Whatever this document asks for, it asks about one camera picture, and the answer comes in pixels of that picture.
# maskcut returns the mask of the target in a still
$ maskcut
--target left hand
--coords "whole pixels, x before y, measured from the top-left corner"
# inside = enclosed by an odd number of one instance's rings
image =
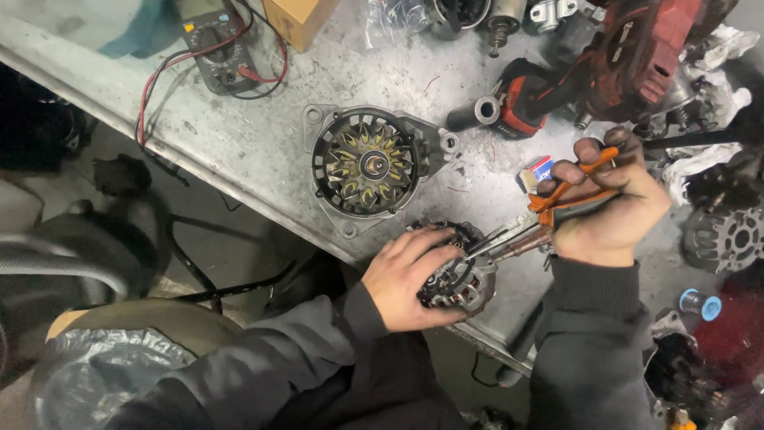
[[[447,262],[465,257],[456,246],[432,249],[454,236],[454,229],[427,226],[391,240],[374,257],[361,282],[390,332],[416,331],[464,321],[459,309],[425,308],[416,293],[427,278]]]

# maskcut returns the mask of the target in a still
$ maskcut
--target cordless drill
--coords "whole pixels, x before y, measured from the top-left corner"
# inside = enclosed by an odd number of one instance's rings
[[[616,0],[604,30],[563,74],[553,77],[525,58],[501,74],[495,96],[501,115],[491,128],[512,140],[533,137],[546,115],[578,103],[595,119],[639,122],[660,104],[672,82],[703,0]]]

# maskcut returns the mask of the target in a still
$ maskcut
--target floor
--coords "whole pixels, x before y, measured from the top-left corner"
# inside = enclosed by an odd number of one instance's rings
[[[109,160],[125,153],[140,158],[134,143],[114,129],[100,124],[95,128],[91,145],[73,161],[65,161],[59,174],[44,176],[15,175],[17,184],[33,191],[45,203],[44,220],[68,210],[77,200],[88,199],[94,207],[107,207],[110,197],[100,194],[92,181],[92,160]],[[163,200],[176,215],[223,225],[243,233],[247,239],[209,232],[194,226],[177,224],[177,242],[186,254],[219,287],[240,285],[268,278],[278,273],[292,259],[306,258],[316,248],[298,236],[254,212],[246,206],[237,209],[238,202],[221,194],[212,186],[187,172],[183,176],[191,183],[184,187],[155,166],[148,164],[153,183],[150,191]],[[130,219],[151,237],[151,218],[147,208],[137,207]],[[162,296],[201,291],[200,285],[173,257],[165,279],[153,293]],[[261,317],[268,290],[258,290],[223,299],[224,312],[241,325]],[[438,381],[462,411],[476,411],[492,406],[509,412],[516,420],[525,421],[529,409],[528,380],[521,380],[512,389],[487,388],[472,380],[470,371],[475,349],[446,329],[425,333]],[[477,370],[481,380],[492,383],[499,368],[496,360],[481,358]],[[0,393],[0,428],[20,428],[19,415],[28,378],[24,377]]]

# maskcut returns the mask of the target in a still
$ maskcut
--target hand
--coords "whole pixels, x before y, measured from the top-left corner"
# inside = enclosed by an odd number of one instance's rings
[[[663,217],[671,200],[663,188],[645,170],[642,144],[628,129],[616,127],[605,135],[610,146],[625,142],[615,160],[586,178],[574,163],[564,160],[552,166],[552,176],[574,187],[563,194],[560,204],[581,195],[619,189],[621,195],[607,202],[598,212],[566,221],[555,232],[553,244],[557,255],[593,265],[629,267],[634,264],[634,247]],[[599,141],[583,138],[573,152],[581,163],[594,163],[600,156]],[[552,180],[541,181],[540,194],[555,189]]]
[[[424,330],[467,319],[458,309],[425,308],[416,297],[435,270],[466,256],[451,245],[431,250],[456,234],[454,229],[435,228],[427,226],[387,242],[361,279],[390,332]]]

